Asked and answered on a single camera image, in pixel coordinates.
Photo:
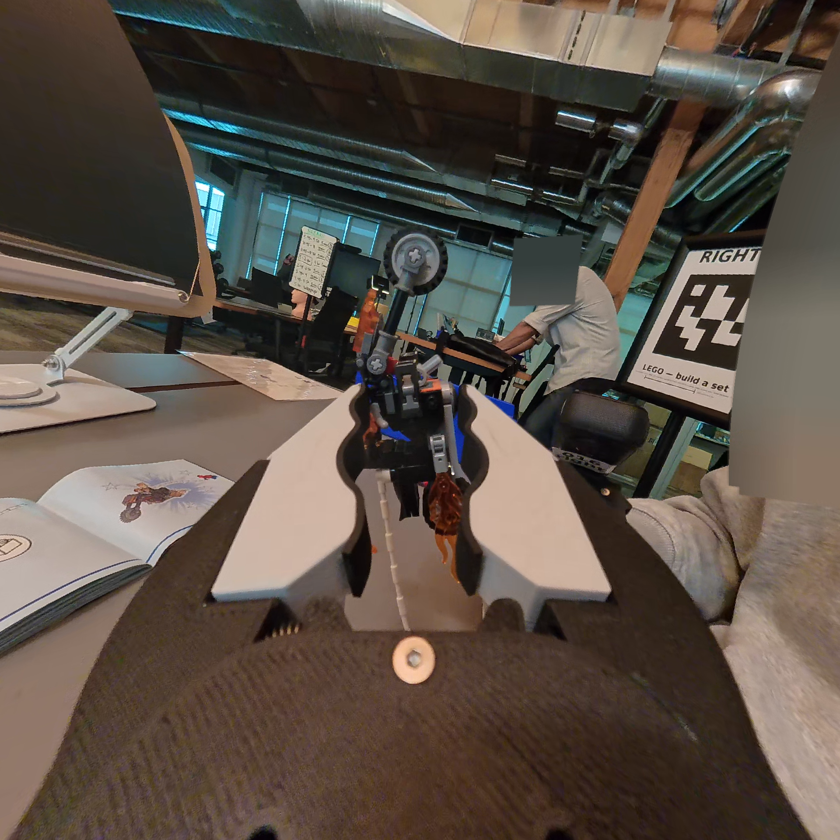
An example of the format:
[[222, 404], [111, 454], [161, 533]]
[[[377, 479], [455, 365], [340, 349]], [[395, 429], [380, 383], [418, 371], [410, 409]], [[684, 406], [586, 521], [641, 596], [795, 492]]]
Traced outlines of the silver ventilation duct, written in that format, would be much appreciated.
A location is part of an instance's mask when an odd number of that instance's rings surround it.
[[295, 49], [554, 100], [559, 126], [609, 133], [605, 177], [634, 153], [648, 122], [607, 123], [574, 107], [628, 116], [648, 98], [653, 120], [667, 102], [728, 110], [737, 138], [725, 130], [724, 151], [700, 163], [691, 191], [754, 127], [801, 119], [820, 79], [818, 70], [724, 54], [722, 45], [700, 49], [712, 23], [672, 20], [696, 4], [641, 2], [638, 17], [629, 12], [636, 2], [300, 1], [276, 27]]

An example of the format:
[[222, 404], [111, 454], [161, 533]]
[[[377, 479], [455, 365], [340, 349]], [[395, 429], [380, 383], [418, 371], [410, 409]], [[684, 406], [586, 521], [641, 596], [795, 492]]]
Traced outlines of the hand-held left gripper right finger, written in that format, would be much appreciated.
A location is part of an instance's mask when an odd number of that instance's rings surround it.
[[457, 422], [469, 480], [455, 549], [465, 592], [514, 601], [527, 629], [546, 601], [604, 602], [612, 587], [550, 452], [472, 385], [458, 391]]

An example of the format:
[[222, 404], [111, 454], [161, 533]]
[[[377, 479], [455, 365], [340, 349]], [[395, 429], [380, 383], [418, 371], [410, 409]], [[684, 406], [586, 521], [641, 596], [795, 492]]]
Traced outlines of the black office chair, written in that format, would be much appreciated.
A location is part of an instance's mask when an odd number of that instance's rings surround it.
[[309, 375], [316, 363], [327, 365], [327, 373], [343, 372], [345, 356], [351, 341], [346, 334], [350, 318], [360, 300], [349, 293], [333, 288], [301, 340], [298, 369]]

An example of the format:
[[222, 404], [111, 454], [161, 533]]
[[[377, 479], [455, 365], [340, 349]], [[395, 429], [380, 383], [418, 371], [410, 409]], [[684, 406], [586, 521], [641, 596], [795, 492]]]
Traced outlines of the wooden background desk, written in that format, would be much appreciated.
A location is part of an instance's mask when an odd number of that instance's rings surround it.
[[451, 368], [457, 368], [462, 371], [473, 373], [474, 375], [485, 379], [519, 381], [524, 384], [521, 387], [526, 387], [534, 379], [534, 376], [527, 371], [513, 370], [512, 367], [508, 369], [507, 367], [495, 362], [482, 360], [471, 353], [451, 350], [447, 347], [439, 350], [436, 346], [436, 342], [420, 339], [406, 332], [398, 332], [397, 338], [405, 344], [415, 346], [423, 351], [438, 353], [443, 362]]

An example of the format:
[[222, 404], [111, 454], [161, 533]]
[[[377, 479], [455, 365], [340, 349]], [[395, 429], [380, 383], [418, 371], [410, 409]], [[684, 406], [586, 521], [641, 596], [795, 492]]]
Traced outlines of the printed paper sheet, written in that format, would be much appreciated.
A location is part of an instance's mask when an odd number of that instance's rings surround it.
[[269, 360], [191, 351], [179, 354], [276, 402], [330, 401], [340, 394], [330, 385]]

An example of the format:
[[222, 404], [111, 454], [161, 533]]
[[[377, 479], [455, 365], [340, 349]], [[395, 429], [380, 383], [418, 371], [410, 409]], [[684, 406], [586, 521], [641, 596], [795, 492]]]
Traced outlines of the lego motorcycle model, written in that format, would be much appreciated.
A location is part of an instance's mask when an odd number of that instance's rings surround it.
[[448, 267], [443, 241], [420, 227], [398, 230], [385, 246], [385, 277], [392, 286], [386, 315], [372, 303], [360, 314], [353, 351], [357, 381], [370, 402], [364, 432], [365, 464], [372, 469], [380, 498], [385, 549], [403, 630], [409, 622], [393, 539], [389, 489], [401, 518], [424, 518], [454, 577], [455, 546], [463, 492], [469, 483], [460, 465], [455, 435], [456, 394], [438, 377], [437, 353], [422, 360], [416, 351], [395, 352], [397, 330], [410, 299], [436, 289]]

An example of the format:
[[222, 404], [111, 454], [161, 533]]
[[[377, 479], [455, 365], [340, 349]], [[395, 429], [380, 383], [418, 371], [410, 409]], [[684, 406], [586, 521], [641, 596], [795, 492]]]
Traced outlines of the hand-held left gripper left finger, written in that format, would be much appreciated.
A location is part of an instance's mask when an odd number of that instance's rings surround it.
[[211, 589], [217, 602], [360, 597], [371, 535], [356, 480], [364, 469], [370, 401], [354, 385], [280, 446]]

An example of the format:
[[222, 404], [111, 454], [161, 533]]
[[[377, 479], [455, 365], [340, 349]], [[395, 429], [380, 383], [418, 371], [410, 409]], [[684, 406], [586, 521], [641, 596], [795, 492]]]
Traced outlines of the lego instruction booklet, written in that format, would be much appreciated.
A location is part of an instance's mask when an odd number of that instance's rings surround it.
[[79, 469], [1, 500], [1, 653], [139, 579], [233, 482], [185, 460]]

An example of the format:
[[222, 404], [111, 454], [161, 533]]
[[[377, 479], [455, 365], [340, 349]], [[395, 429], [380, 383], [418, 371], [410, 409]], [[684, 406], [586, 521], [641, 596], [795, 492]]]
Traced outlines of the whiteboard with writing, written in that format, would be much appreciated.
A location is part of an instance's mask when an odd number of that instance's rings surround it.
[[291, 289], [311, 298], [323, 299], [333, 262], [336, 237], [313, 227], [302, 226], [289, 280]]

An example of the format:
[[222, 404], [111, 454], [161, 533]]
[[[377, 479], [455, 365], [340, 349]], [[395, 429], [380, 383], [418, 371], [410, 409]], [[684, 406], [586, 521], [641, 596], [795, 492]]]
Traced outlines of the black bag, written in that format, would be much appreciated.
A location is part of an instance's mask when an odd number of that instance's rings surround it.
[[458, 330], [441, 331], [435, 341], [438, 351], [467, 354], [484, 363], [495, 364], [504, 369], [516, 370], [520, 365], [518, 358], [499, 350], [495, 343], [485, 339], [471, 338]]

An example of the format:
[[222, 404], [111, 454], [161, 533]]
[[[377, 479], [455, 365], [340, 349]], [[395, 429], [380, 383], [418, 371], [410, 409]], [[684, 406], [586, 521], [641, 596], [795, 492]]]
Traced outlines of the person's right forearm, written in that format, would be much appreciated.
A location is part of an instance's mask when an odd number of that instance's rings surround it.
[[707, 473], [700, 496], [636, 499], [628, 523], [654, 549], [708, 623], [729, 623], [766, 500], [729, 484], [728, 468]]

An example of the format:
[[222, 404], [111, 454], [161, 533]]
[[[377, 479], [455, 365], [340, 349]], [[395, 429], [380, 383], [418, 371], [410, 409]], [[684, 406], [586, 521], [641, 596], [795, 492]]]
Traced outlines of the wooden post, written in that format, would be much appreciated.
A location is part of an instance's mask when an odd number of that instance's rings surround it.
[[616, 311], [623, 305], [706, 109], [703, 103], [679, 100], [660, 137], [605, 274], [604, 282]]

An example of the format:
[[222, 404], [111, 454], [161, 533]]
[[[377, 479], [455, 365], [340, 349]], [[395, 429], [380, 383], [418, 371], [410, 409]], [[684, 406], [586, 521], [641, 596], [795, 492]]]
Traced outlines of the framed tag sign on stand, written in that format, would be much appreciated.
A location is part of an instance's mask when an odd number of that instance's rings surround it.
[[635, 498], [665, 490], [699, 424], [729, 430], [739, 344], [765, 229], [685, 238], [614, 390], [669, 411]]

